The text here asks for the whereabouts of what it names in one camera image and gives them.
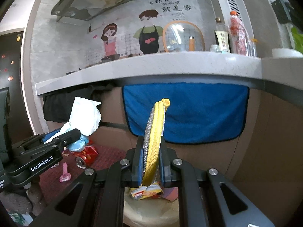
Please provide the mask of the black cloth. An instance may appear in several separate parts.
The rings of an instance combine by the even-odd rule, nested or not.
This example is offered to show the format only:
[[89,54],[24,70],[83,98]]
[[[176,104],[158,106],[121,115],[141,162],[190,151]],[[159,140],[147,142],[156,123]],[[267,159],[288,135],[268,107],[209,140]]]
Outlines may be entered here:
[[44,119],[58,123],[67,122],[76,97],[101,102],[101,94],[112,89],[112,85],[84,85],[46,93],[43,95]]

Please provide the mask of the pink plastic piece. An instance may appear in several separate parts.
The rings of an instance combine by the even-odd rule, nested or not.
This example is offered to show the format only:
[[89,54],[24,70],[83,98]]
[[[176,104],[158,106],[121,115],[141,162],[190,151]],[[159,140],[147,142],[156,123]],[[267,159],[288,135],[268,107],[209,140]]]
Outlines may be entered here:
[[63,163],[63,173],[60,176],[60,183],[71,180],[71,174],[68,172],[68,165],[66,162]]

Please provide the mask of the red drink bottle orange cap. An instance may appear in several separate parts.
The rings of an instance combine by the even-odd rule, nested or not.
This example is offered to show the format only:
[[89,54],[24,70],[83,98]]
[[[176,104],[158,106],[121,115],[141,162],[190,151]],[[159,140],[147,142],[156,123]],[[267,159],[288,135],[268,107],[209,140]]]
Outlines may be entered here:
[[249,55],[249,43],[247,30],[236,11],[230,12],[230,36],[232,48],[235,54]]

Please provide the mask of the orange rimmed splatter screen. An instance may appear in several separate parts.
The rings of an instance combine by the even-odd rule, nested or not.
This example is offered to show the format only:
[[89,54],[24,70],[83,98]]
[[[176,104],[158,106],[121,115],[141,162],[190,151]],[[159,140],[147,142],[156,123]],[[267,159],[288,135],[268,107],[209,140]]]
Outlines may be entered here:
[[165,52],[205,50],[203,33],[188,21],[172,21],[165,25],[162,41]]

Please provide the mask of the round yellow scrubber pad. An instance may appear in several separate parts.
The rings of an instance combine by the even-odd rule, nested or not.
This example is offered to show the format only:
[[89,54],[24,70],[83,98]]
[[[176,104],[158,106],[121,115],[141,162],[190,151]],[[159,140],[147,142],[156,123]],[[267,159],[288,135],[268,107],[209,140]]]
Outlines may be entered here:
[[150,186],[155,178],[164,134],[165,114],[170,106],[170,100],[163,98],[151,109],[143,138],[143,177],[142,185]]

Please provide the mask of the sauce bottle with label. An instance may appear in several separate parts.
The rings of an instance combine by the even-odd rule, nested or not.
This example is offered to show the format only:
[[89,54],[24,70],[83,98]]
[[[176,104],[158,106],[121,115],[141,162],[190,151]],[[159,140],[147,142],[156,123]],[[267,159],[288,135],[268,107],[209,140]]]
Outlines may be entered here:
[[230,53],[229,31],[225,23],[219,17],[215,18],[216,29],[214,30],[216,44],[219,46],[219,51],[222,53]]

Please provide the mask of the crushed red soda can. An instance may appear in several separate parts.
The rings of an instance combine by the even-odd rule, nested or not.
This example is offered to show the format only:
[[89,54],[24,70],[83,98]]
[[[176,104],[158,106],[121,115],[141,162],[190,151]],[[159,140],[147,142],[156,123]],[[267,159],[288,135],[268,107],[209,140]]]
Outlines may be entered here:
[[80,169],[90,167],[99,156],[98,151],[93,145],[87,145],[81,152],[74,152],[76,165]]

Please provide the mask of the red plaid tablecloth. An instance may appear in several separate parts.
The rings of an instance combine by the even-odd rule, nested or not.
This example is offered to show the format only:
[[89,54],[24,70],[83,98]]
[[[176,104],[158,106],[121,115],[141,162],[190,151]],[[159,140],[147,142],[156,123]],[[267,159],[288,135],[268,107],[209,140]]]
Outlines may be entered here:
[[[102,170],[109,168],[115,162],[123,159],[126,152],[117,148],[105,147],[102,145],[94,145],[99,155],[91,165],[95,170]],[[63,163],[68,165],[68,173],[71,174],[71,180],[66,182],[60,182],[60,176],[63,173]],[[59,166],[49,169],[40,175],[40,187],[44,195],[47,204],[50,204],[54,199],[59,196],[65,188],[67,188],[81,173],[83,169],[77,167],[75,157],[73,154],[68,153],[67,156],[63,156],[63,160],[60,161]]]

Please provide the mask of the blue towel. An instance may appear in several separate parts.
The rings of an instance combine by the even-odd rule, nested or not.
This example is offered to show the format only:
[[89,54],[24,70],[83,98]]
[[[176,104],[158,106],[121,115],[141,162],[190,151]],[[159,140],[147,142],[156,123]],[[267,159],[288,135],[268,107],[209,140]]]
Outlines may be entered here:
[[233,140],[244,130],[250,89],[243,85],[153,83],[122,88],[130,132],[142,136],[152,107],[164,98],[164,138],[172,144],[198,145]]

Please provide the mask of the white tissue paper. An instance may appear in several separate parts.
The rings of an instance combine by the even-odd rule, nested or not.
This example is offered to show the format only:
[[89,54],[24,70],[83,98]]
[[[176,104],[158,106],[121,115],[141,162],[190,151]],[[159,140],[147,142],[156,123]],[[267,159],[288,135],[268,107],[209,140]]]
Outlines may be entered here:
[[89,143],[89,136],[99,127],[101,113],[97,108],[101,102],[75,97],[68,122],[60,131],[49,137],[44,143],[51,142],[55,137],[63,135],[73,129],[78,129],[81,133],[79,140],[73,144],[65,145],[69,151],[80,152]]

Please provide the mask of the red snack wrapper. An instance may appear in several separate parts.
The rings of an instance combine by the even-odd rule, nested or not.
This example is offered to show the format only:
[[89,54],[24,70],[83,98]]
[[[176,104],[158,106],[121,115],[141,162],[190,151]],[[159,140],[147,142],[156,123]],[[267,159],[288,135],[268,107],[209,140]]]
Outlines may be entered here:
[[132,187],[130,189],[130,195],[135,200],[142,200],[145,198],[154,197],[158,194],[162,194],[163,190],[158,182],[154,182],[150,186],[140,186],[138,188]]

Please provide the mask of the grey kitchen countertop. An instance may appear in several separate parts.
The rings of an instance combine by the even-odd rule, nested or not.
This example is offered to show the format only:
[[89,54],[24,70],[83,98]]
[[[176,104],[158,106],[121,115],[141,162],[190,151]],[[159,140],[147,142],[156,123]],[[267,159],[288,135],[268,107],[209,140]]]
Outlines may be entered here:
[[160,53],[119,59],[35,84],[37,95],[129,77],[205,74],[269,80],[302,90],[302,58],[252,58],[214,52]]

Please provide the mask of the beige trash bin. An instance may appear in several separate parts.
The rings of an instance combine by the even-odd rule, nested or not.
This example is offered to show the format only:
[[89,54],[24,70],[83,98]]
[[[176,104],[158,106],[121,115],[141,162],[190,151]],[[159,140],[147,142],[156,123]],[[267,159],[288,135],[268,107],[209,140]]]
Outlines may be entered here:
[[124,191],[123,222],[127,226],[179,226],[178,189],[162,188],[147,198],[134,198],[132,193],[142,188],[126,188]]

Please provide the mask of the black refrigerator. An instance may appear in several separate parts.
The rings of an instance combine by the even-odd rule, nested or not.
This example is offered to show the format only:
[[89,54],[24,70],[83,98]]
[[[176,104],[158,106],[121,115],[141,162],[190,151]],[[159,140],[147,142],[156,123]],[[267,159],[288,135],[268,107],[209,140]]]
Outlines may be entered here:
[[1,88],[20,89],[22,39],[22,31],[1,35]]

